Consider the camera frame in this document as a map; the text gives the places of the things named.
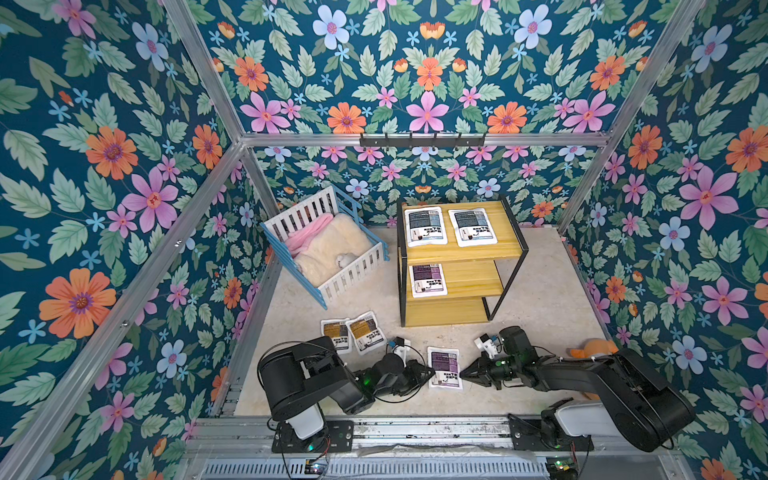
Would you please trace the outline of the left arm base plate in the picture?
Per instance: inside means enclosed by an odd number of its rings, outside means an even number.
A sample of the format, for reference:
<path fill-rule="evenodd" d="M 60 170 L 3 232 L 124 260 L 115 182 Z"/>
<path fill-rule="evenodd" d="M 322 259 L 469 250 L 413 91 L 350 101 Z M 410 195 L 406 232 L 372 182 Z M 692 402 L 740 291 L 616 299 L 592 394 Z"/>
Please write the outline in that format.
<path fill-rule="evenodd" d="M 300 439 L 294 428 L 287 422 L 281 422 L 272 442 L 272 453 L 306 453 L 319 456 L 327 453 L 345 453 L 352 450 L 354 437 L 352 421 L 327 421 L 315 434 Z"/>

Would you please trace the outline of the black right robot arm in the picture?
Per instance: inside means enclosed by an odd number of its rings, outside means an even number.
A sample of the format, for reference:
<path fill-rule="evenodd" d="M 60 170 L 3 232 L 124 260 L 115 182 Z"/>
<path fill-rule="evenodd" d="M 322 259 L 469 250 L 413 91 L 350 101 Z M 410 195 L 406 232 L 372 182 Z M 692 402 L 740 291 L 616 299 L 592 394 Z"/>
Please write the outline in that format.
<path fill-rule="evenodd" d="M 556 424 L 571 437 L 621 436 L 633 447 L 652 452 L 696 419 L 685 395 L 631 349 L 566 359 L 540 355 L 519 326 L 502 329 L 498 339 L 501 353 L 483 351 L 459 378 L 497 390 L 518 380 L 540 392 L 597 396 L 597 402 L 554 408 Z"/>

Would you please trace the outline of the purple label coffee bag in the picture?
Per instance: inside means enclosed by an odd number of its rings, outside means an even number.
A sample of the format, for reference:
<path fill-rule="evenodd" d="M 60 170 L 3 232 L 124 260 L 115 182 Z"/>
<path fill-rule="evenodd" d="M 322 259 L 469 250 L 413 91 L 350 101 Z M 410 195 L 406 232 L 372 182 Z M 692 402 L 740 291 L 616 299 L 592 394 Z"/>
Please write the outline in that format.
<path fill-rule="evenodd" d="M 434 375 L 429 380 L 429 387 L 462 390 L 459 350 L 429 347 L 427 353 L 428 366 L 434 371 Z"/>
<path fill-rule="evenodd" d="M 409 269 L 414 298 L 432 298 L 448 294 L 441 264 L 413 265 Z"/>

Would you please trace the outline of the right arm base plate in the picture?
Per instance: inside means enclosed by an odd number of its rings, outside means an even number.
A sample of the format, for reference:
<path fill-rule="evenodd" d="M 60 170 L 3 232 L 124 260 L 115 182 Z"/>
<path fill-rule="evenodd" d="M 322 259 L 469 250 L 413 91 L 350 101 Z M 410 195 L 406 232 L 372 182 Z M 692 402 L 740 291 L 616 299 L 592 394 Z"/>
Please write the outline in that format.
<path fill-rule="evenodd" d="M 588 452 L 594 449 L 590 437 L 568 435 L 553 417 L 523 418 L 508 414 L 515 450 Z"/>

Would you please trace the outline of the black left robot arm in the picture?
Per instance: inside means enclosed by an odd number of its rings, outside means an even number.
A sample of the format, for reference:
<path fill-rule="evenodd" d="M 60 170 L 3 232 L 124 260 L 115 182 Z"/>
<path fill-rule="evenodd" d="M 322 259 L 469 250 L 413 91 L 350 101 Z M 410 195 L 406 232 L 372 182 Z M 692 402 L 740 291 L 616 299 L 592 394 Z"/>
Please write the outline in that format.
<path fill-rule="evenodd" d="M 355 415 L 376 402 L 405 402 L 435 376 L 425 360 L 405 361 L 396 353 L 354 372 L 328 336 L 282 342 L 257 364 L 257 379 L 280 436 L 293 435 L 304 443 L 327 434 L 321 401 L 330 398 L 343 413 Z"/>

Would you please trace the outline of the grey label coffee bag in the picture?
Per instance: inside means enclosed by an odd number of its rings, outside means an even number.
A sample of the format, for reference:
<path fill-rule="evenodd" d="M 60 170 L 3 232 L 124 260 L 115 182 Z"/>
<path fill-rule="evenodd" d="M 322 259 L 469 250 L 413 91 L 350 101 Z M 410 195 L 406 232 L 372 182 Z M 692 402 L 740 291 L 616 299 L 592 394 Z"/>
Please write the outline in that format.
<path fill-rule="evenodd" d="M 439 206 L 407 209 L 404 214 L 409 247 L 448 243 L 442 209 Z"/>
<path fill-rule="evenodd" d="M 498 243 L 498 238 L 484 208 L 450 210 L 449 218 L 460 247 L 487 246 Z"/>

